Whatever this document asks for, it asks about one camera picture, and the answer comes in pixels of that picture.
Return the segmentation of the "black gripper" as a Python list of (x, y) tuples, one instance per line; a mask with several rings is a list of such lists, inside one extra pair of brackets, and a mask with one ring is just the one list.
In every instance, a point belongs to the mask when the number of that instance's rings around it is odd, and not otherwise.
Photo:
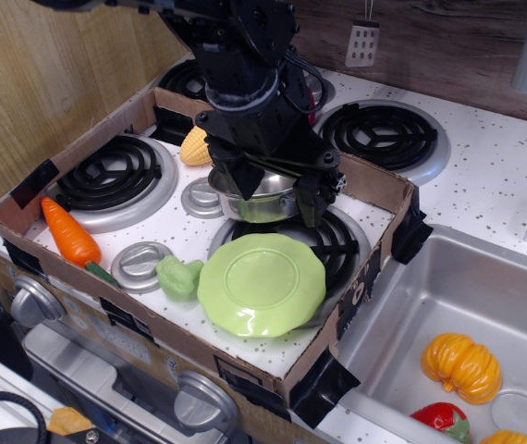
[(321, 224), (345, 185), (345, 177), (339, 171), (337, 150), (309, 124), (309, 94), (303, 104), (306, 108), (301, 113), (278, 96), (247, 113), (203, 111), (196, 124), (206, 131), (214, 166), (234, 193), (250, 200), (266, 171), (296, 179), (300, 215), (313, 228)]

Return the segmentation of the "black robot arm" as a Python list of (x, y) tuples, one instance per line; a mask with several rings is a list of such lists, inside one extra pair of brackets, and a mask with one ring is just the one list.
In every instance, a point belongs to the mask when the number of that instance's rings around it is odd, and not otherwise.
[(300, 30), (284, 1), (123, 1), (155, 12), (190, 50), (211, 110), (196, 117), (214, 169), (248, 200), (267, 171), (292, 178), (304, 223), (316, 227), (345, 185), (337, 149), (312, 128), (305, 77), (319, 78), (292, 40)]

